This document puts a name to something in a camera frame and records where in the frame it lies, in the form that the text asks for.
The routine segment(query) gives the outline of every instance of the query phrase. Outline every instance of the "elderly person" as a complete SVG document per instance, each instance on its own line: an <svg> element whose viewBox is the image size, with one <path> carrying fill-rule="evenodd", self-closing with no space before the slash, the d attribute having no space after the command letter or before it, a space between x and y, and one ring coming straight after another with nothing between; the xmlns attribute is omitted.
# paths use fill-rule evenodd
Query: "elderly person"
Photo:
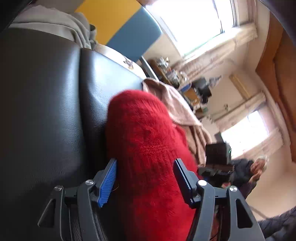
<svg viewBox="0 0 296 241"><path fill-rule="evenodd" d="M230 176L231 185L237 186L244 198L255 188L257 181L266 170L267 156L260 156L255 161L247 159L233 160L234 171Z"/></svg>

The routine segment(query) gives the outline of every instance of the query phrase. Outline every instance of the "black leather chair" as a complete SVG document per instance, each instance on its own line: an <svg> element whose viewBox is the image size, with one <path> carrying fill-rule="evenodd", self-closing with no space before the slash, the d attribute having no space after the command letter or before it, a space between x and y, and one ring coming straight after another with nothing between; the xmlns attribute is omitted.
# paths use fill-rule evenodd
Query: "black leather chair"
<svg viewBox="0 0 296 241"><path fill-rule="evenodd" d="M35 30L6 29L0 53L0 240L39 241L47 196L105 168L108 103L120 91L141 89L142 80L99 53ZM112 219L107 240L119 230L108 208L114 211L107 203L99 213L103 222Z"/></svg>

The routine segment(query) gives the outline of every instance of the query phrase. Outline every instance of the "metal screw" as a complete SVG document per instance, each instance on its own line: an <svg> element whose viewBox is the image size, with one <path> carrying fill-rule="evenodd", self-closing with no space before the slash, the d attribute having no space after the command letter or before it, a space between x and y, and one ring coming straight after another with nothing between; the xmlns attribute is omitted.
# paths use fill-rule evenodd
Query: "metal screw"
<svg viewBox="0 0 296 241"><path fill-rule="evenodd" d="M199 180L197 182L200 186L205 186L207 184L207 182L205 180Z"/></svg>
<svg viewBox="0 0 296 241"><path fill-rule="evenodd" d="M62 186L58 185L58 186L54 187L54 190L59 192L62 190Z"/></svg>
<svg viewBox="0 0 296 241"><path fill-rule="evenodd" d="M236 186L230 186L229 190L232 192L236 192L237 191L237 187Z"/></svg>
<svg viewBox="0 0 296 241"><path fill-rule="evenodd" d="M85 184L87 186L90 186L90 185L93 185L94 184L94 181L92 179L89 179L89 180L85 181Z"/></svg>

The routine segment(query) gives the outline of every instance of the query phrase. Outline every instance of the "wooden cabinet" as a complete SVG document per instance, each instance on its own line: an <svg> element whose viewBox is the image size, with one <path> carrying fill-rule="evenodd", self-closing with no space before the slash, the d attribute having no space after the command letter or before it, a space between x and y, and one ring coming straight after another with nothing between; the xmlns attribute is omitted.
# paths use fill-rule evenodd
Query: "wooden cabinet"
<svg viewBox="0 0 296 241"><path fill-rule="evenodd" d="M281 109L291 139L292 160L296 162L296 47L273 14L256 72Z"/></svg>

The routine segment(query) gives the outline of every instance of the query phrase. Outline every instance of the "gray hair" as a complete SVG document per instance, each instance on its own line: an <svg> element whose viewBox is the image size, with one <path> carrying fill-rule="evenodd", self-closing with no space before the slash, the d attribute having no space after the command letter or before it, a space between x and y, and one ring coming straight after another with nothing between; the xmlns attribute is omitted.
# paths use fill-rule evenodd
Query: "gray hair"
<svg viewBox="0 0 296 241"><path fill-rule="evenodd" d="M262 172L265 172L266 168L267 168L267 164L269 162L268 156L266 156L266 155L259 156L259 157L257 157L256 161L254 161L254 163L257 162L258 160L265 160L265 165L264 165L264 167L262 169Z"/></svg>

